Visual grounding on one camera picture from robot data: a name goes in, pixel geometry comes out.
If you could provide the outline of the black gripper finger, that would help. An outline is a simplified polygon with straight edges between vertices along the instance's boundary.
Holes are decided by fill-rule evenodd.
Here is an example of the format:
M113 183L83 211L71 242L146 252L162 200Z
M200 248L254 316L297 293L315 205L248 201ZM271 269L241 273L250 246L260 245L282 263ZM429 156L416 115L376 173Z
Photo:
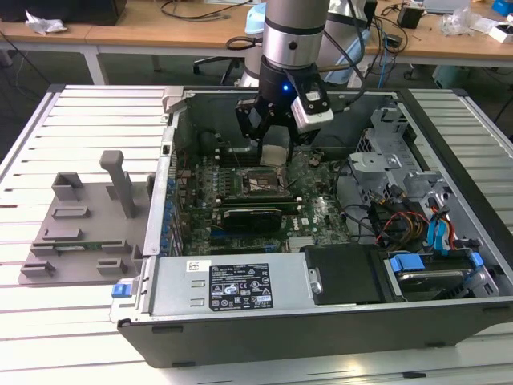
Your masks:
M296 120L291 115L280 116L277 118L277 125L287 128L289 134L289 143L287 147L286 164L289 164L293 158L293 151L297 145L304 143L304 138L297 130Z
M264 98L242 99L237 102L235 112L243 137L256 143L261 158L263 140L273 120L273 105Z

